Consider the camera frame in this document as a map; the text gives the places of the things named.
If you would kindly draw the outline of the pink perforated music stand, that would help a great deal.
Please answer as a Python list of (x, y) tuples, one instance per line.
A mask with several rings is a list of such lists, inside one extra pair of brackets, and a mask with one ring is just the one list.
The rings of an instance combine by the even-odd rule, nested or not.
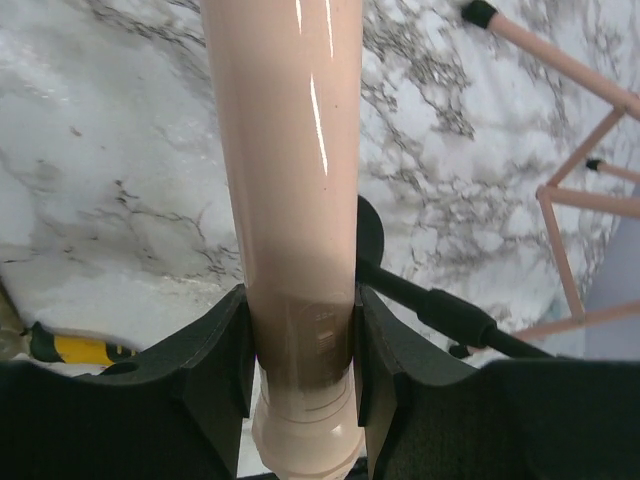
[(550, 324), (527, 328), (514, 335), (523, 340), (536, 339), (637, 316), (639, 314), (638, 301), (592, 312), (587, 312), (584, 309), (562, 242), (553, 206), (560, 204), (620, 217), (639, 217), (639, 199), (637, 197), (615, 198), (605, 194), (572, 190), (560, 186), (560, 183), (580, 164), (584, 164), (592, 171), (606, 173), (634, 184), (639, 182), (637, 172), (616, 167), (588, 156), (623, 117), (629, 116), (635, 120), (639, 118), (639, 96), (621, 88), (554, 45), (520, 27), (485, 1), (468, 2), (461, 7), (461, 16), (465, 21), (484, 30), (489, 30), (518, 46), (611, 106), (608, 115), (597, 124), (550, 180), (536, 191), (536, 198), (541, 208), (571, 315)]

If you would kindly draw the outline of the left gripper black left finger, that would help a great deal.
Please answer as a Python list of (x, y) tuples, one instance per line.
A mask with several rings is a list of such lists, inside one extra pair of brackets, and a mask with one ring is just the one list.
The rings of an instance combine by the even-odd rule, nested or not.
[(254, 348), (245, 290), (141, 354), (69, 377), (1, 366), (5, 479), (232, 479)]

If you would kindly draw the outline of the black microphone desk stand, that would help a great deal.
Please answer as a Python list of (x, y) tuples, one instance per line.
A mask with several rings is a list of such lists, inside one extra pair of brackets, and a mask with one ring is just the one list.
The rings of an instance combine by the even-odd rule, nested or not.
[(414, 312), (423, 324), (454, 341), (449, 353), (467, 358), (473, 349), (491, 348), (510, 358), (550, 355), (500, 330), (479, 307), (441, 289), (425, 289), (381, 267), (384, 229), (375, 208), (363, 196), (357, 202), (356, 279)]

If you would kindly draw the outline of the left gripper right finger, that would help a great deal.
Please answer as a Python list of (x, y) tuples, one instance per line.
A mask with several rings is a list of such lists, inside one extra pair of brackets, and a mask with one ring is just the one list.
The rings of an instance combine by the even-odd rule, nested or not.
[(354, 310), (358, 421), (373, 479), (635, 479), (639, 366), (568, 358), (474, 368), (369, 288)]

